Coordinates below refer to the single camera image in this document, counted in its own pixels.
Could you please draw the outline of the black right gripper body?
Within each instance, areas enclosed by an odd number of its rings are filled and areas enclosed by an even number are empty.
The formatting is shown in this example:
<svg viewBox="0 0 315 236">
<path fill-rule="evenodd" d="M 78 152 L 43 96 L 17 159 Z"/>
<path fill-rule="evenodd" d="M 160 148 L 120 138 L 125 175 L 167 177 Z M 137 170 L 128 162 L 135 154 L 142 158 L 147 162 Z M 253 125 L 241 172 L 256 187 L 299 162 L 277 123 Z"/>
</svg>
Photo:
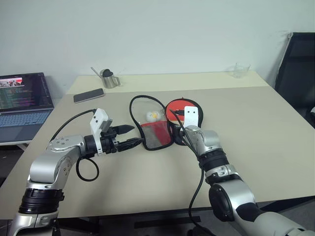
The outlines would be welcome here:
<svg viewBox="0 0 315 236">
<path fill-rule="evenodd" d="M 180 125 L 173 125 L 173 141 L 177 145 L 185 145 L 185 143 L 182 140 L 183 138 L 183 132 L 181 131 Z"/>
</svg>

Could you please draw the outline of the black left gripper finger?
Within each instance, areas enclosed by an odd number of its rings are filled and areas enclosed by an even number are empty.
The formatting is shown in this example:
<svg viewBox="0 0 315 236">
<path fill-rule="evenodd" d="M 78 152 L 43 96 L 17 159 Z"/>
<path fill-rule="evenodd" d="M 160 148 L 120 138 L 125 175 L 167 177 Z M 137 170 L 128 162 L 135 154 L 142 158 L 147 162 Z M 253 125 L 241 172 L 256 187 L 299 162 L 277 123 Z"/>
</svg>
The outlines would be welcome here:
<svg viewBox="0 0 315 236">
<path fill-rule="evenodd" d="M 115 132 L 118 135 L 121 135 L 121 134 L 128 133 L 129 131 L 131 131 L 133 129 L 134 129 L 134 126 L 125 124 L 125 125 L 116 126 L 115 127 Z"/>
<path fill-rule="evenodd" d="M 124 142 L 120 142 L 118 144 L 118 151 L 125 151 L 128 149 L 132 149 L 132 148 L 134 148 L 134 147 L 136 147 L 142 143 L 143 143 L 142 138 L 131 138 L 131 139 L 128 139 Z"/>
</svg>

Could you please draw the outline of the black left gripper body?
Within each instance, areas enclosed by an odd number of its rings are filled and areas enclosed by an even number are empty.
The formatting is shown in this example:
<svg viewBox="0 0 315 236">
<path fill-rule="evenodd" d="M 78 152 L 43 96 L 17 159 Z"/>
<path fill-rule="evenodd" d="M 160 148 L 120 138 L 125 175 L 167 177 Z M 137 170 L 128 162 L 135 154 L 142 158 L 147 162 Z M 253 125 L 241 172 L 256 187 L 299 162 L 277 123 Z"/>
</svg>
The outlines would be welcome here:
<svg viewBox="0 0 315 236">
<path fill-rule="evenodd" d="M 118 126 L 110 126 L 107 131 L 100 133 L 100 141 L 103 153 L 110 154 L 119 152 L 119 142 L 116 141 L 116 136 L 119 134 Z"/>
</svg>

